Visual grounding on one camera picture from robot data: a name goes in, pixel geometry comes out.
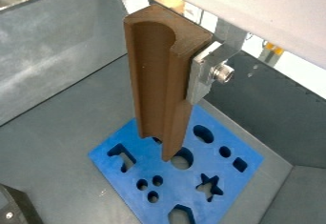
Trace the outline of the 2 gripper finger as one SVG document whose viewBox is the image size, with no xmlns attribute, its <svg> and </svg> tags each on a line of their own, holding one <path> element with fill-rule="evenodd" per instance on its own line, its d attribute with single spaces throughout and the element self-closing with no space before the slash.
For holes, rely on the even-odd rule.
<svg viewBox="0 0 326 224">
<path fill-rule="evenodd" d="M 214 32 L 215 40 L 194 56 L 187 86 L 187 101 L 195 105 L 209 94 L 211 84 L 226 84 L 234 74 L 229 60 L 241 52 L 247 32 L 218 19 Z"/>
</svg>

